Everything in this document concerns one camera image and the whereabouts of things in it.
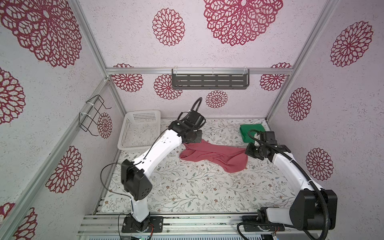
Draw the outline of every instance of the green cloth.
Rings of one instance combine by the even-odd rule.
[[[243,124],[243,125],[240,125],[240,133],[241,133],[241,136],[243,138],[243,142],[255,142],[254,140],[252,140],[248,136],[249,130],[252,130],[252,129],[258,130],[261,132],[265,132],[265,129],[264,129],[263,125],[261,125],[261,124]]]

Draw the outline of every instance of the patterned wall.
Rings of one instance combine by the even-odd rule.
[[[324,2],[80,0],[114,67],[291,67]],[[127,111],[158,109],[175,118],[203,97],[205,117],[263,118],[285,76],[253,75],[246,91],[172,90],[169,75],[113,79]]]
[[[103,77],[66,1],[0,0],[0,21],[1,224]],[[84,139],[69,147],[44,186],[47,193],[33,203],[15,239],[44,239],[34,237],[39,228],[41,234],[55,228],[72,234],[79,221],[70,221],[91,213],[95,200],[90,199],[100,193],[99,167],[110,161],[106,155],[113,156],[121,126],[117,107],[110,111],[93,126],[98,142],[80,133]],[[93,153],[89,144],[104,152]],[[67,217],[60,221],[72,226],[52,225],[58,209]]]
[[[338,195],[332,239],[381,238],[383,9],[342,0],[271,120],[279,142]]]

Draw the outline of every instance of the white plastic basket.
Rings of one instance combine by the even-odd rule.
[[[120,150],[148,149],[160,135],[160,111],[128,112],[122,124],[118,148]]]

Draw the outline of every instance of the red doily print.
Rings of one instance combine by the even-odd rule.
[[[18,118],[25,106],[25,95],[19,81],[0,68],[0,125]]]
[[[158,76],[155,79],[153,87],[157,95],[168,100],[178,98],[183,92],[183,90],[172,88],[172,76],[169,74]]]
[[[289,63],[278,63],[272,65],[271,68],[290,68],[292,67]],[[268,91],[279,89],[283,84],[287,75],[285,74],[263,74],[260,79],[260,86]]]
[[[15,240],[31,240],[35,235],[35,230],[37,227],[37,214],[35,213],[35,208],[31,207],[28,215],[25,216],[21,225],[17,228],[15,234]]]
[[[102,113],[97,121],[97,130],[100,136],[108,138],[112,132],[112,120],[108,113]]]
[[[7,202],[6,204],[0,207],[0,225],[3,223],[5,217],[8,215],[14,205],[15,203]]]
[[[214,90],[205,98],[205,102],[211,108],[220,108],[228,101],[228,96],[224,91]]]
[[[79,179],[82,167],[83,160],[79,150],[70,146],[45,186],[55,193],[68,191]]]
[[[288,101],[289,116],[295,121],[303,120],[310,112],[311,103],[311,95],[307,89],[294,90]]]
[[[265,33],[283,0],[204,0],[207,28],[221,43],[244,45]]]
[[[79,25],[66,0],[0,0],[0,16],[38,60],[66,68],[79,58]]]
[[[133,68],[132,66],[124,63],[119,63],[114,66],[115,68]],[[143,78],[141,74],[115,74],[111,75],[113,82],[127,92],[136,92],[143,87]]]
[[[326,180],[333,173],[331,156],[320,148],[312,149],[306,159],[308,171],[318,180]]]
[[[361,58],[372,41],[372,26],[368,22],[356,22],[344,29],[331,49],[331,61],[338,67],[344,67]]]
[[[166,46],[178,44],[185,32],[180,14],[169,8],[163,8],[157,12],[152,21],[152,29],[156,38]]]

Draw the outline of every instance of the crumpled red fabric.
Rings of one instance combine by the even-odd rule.
[[[180,153],[180,159],[198,162],[208,160],[220,165],[226,172],[242,171],[247,165],[245,148],[214,145],[201,140],[201,143],[184,144],[186,149]]]

